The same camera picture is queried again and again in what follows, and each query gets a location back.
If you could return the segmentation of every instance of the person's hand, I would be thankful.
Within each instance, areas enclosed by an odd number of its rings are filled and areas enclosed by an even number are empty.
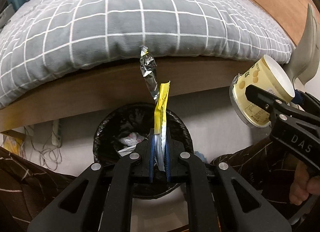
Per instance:
[[[309,178],[307,166],[299,161],[294,173],[294,181],[290,187],[290,202],[300,205],[309,194],[320,195],[320,177]]]

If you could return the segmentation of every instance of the wooden bed frame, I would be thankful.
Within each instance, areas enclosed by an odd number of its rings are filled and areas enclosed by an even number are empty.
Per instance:
[[[295,44],[305,28],[311,0],[252,0],[269,13]],[[158,80],[172,82],[170,95],[229,86],[238,73],[253,61],[215,57],[157,58]],[[286,66],[289,70],[293,63]],[[152,98],[141,76],[139,63],[92,69],[72,74],[28,91],[0,110],[0,132],[101,109],[116,109],[131,102]]]

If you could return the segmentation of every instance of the gray plaid blanket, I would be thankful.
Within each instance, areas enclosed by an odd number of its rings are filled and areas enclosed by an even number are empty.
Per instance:
[[[0,108],[77,69],[139,57],[142,45],[155,57],[279,63],[294,49],[249,0],[31,0],[0,34]]]

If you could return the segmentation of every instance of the yellow paper cup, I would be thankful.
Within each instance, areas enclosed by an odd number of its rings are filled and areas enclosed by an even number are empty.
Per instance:
[[[230,98],[238,116],[249,126],[266,127],[269,113],[247,100],[245,89],[255,85],[289,103],[294,98],[294,88],[281,66],[264,55],[242,76],[238,75],[230,86]]]

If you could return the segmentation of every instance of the crumpled foil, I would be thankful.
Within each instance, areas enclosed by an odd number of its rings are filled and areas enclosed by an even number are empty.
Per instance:
[[[146,80],[147,87],[154,99],[157,102],[159,97],[159,86],[157,82],[157,65],[153,56],[148,52],[146,46],[141,47],[140,68],[142,76]]]

